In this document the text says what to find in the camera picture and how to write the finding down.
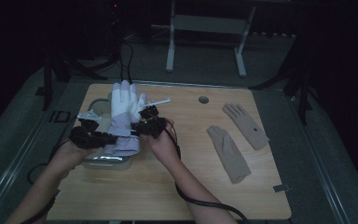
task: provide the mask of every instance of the glove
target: glove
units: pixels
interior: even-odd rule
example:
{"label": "glove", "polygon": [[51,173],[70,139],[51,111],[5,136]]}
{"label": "glove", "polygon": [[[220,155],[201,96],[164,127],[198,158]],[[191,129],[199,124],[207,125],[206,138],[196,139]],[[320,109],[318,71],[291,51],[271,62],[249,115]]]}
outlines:
{"label": "glove", "polygon": [[255,123],[252,117],[240,105],[225,105],[223,111],[228,114],[243,136],[254,149],[260,149],[269,141],[263,130]]}
{"label": "glove", "polygon": [[108,133],[118,136],[114,145],[104,148],[106,154],[113,156],[132,156],[139,152],[139,137],[131,134],[131,123],[139,122],[139,111],[143,110],[146,94],[138,101],[136,85],[128,81],[115,83],[112,90],[111,116]]}
{"label": "glove", "polygon": [[217,126],[211,126],[207,129],[212,138],[214,148],[220,161],[233,184],[240,183],[247,175],[251,173],[248,163],[235,145],[231,136],[224,129]]}

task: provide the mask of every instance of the lavender glove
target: lavender glove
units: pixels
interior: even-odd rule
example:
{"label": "lavender glove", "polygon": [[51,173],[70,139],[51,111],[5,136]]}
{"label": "lavender glove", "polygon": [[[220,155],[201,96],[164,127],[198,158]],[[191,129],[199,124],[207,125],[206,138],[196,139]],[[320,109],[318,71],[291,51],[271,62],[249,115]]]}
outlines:
{"label": "lavender glove", "polygon": [[146,94],[137,99],[135,84],[122,81],[115,83],[112,90],[111,115],[108,133],[119,136],[114,145],[104,148],[106,154],[114,156],[132,156],[139,152],[139,137],[131,135],[131,123],[139,122],[139,111],[143,109]]}

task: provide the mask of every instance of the forearm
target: forearm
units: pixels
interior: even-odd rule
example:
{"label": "forearm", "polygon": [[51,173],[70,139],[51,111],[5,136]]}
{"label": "forearm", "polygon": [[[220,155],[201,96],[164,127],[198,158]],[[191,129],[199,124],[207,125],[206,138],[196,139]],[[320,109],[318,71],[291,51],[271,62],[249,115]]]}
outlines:
{"label": "forearm", "polygon": [[[51,172],[49,167],[37,178],[19,206],[6,223],[22,223],[42,211],[56,193],[62,177]],[[46,216],[38,220],[43,223]]]}
{"label": "forearm", "polygon": [[[185,165],[178,161],[166,165],[176,185],[189,198],[210,203],[220,201],[207,190],[199,180],[191,174]],[[237,223],[234,217],[224,209],[199,206],[186,203],[190,213],[197,223]]]}

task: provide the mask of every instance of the gray glove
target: gray glove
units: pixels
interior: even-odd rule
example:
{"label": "gray glove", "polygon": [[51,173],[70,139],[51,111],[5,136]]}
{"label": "gray glove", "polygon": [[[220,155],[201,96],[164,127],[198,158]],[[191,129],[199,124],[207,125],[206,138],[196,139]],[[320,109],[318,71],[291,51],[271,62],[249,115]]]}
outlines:
{"label": "gray glove", "polygon": [[231,136],[224,129],[217,126],[211,126],[207,129],[212,138],[214,148],[220,158],[225,170],[233,184],[240,183],[251,170],[243,158],[242,154],[235,145]]}
{"label": "gray glove", "polygon": [[225,105],[223,111],[228,114],[238,129],[245,136],[246,140],[252,145],[254,149],[260,149],[266,145],[269,138],[255,123],[252,117],[240,105]]}

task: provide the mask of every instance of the wooden table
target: wooden table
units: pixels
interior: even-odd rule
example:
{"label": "wooden table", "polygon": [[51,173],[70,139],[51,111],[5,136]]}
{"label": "wooden table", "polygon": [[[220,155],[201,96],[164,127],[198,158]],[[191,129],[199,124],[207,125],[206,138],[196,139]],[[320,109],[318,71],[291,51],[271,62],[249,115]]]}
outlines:
{"label": "wooden table", "polygon": [[[106,98],[111,88],[110,84],[90,85],[80,112],[87,111],[93,100]],[[159,116],[175,121],[183,163],[222,203],[236,207],[249,219],[291,216],[285,192],[273,189],[282,182],[269,145],[254,150],[222,111],[226,103],[240,104],[263,127],[249,90],[139,85],[141,92],[147,93],[148,100],[172,99],[158,105]],[[209,103],[201,104],[200,96],[207,96]],[[230,182],[216,154],[206,132],[211,125],[226,129],[248,162],[252,173],[239,184]],[[125,171],[77,166],[60,184],[62,193],[48,219],[192,220],[168,171],[142,140],[141,149]]]}

